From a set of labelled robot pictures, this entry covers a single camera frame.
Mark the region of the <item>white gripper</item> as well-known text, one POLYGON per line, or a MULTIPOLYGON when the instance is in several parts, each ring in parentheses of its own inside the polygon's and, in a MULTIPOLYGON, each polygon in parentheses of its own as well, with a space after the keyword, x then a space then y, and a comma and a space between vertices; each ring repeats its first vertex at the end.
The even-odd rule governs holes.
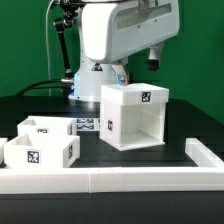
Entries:
MULTIPOLYGON (((161 42, 179 31, 178 0, 139 0, 88 3, 82 11, 83 44, 87 57, 103 64, 150 47, 147 68, 160 68, 161 42)), ((128 84, 126 67, 113 64, 119 85, 128 84)))

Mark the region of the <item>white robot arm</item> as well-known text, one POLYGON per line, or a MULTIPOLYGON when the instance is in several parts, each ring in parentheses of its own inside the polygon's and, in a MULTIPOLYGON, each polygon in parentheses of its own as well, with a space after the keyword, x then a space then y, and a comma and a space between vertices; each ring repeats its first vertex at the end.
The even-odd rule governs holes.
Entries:
POLYGON ((179 31, 178 0, 81 0, 77 26, 80 68, 76 100, 98 102, 101 87, 128 83, 128 57, 150 50, 147 67, 160 67, 163 42, 179 31))

